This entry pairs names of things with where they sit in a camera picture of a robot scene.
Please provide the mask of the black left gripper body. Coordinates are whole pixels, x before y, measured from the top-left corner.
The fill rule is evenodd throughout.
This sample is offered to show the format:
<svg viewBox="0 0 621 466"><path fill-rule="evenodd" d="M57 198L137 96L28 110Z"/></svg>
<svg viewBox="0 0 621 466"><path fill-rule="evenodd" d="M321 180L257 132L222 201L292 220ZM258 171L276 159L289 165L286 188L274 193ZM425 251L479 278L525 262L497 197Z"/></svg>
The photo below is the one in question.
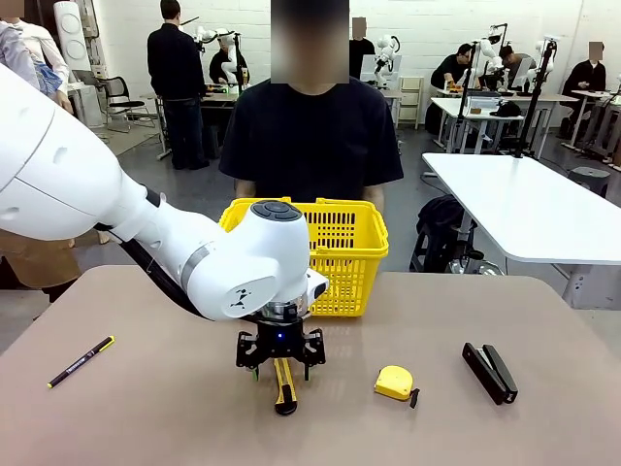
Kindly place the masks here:
<svg viewBox="0 0 621 466"><path fill-rule="evenodd" d="M255 360L293 357L304 360L306 357L306 338L303 320L288 317L286 320L269 320L257 317L255 348L251 356Z"/></svg>

